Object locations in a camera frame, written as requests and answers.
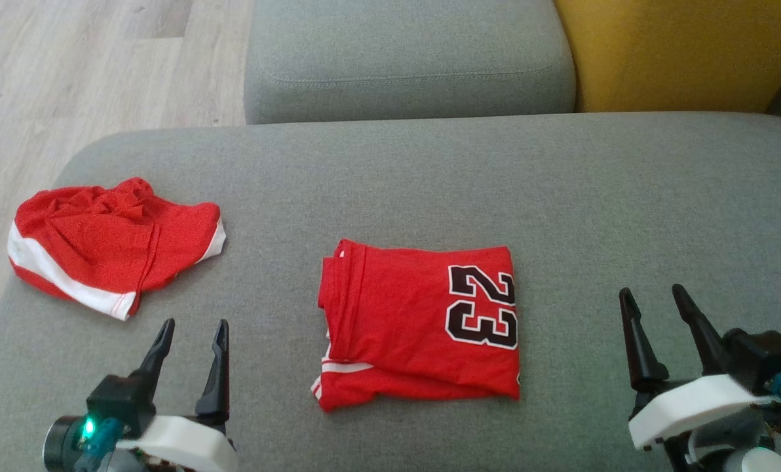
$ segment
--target clothing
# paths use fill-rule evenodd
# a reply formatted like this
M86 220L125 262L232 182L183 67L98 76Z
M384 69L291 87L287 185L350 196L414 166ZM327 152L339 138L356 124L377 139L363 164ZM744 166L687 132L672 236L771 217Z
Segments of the clothing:
M330 349L313 394L324 410L377 394L519 398L510 251L382 250L343 239L324 259L318 305Z
M126 320L142 292L219 254L224 242L216 204L178 205L133 177L109 190L38 192L18 207L7 250L32 286Z

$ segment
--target gray fabric upholstery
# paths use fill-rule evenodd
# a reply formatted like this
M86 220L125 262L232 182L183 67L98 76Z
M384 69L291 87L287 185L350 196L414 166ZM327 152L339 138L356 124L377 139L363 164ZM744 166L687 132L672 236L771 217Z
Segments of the gray fabric upholstery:
M564 114L120 134L58 185L148 179L223 210L225 252L144 296L127 323L11 282L0 305L0 471L40 470L49 424L178 320L156 403L187 414L217 320L231 321L243 470L669 470L632 448L617 294L630 286L674 378L698 376L671 284L720 331L781 331L781 119ZM321 412L321 259L347 237L516 266L522 400ZM781 439L778 442L781 451Z
M573 111L551 0L256 0L246 64L254 123Z

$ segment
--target red jersey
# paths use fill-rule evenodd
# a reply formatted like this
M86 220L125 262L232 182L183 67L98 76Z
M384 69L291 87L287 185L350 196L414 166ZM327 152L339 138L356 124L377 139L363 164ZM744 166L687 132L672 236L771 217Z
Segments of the red jersey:
M377 394L519 398L510 251L382 250L343 239L318 295L330 349L313 393L324 410Z

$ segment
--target laminate floor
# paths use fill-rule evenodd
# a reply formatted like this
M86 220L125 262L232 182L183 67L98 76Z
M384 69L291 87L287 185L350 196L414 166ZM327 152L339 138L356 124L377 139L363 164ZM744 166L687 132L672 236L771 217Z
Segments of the laminate floor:
M244 125L252 0L0 0L0 298L16 207L120 131Z

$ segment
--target yellow cushion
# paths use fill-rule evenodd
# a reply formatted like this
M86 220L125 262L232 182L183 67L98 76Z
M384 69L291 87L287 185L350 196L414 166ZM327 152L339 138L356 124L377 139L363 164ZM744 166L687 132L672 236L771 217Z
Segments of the yellow cushion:
M581 111L765 111L781 0L555 0Z

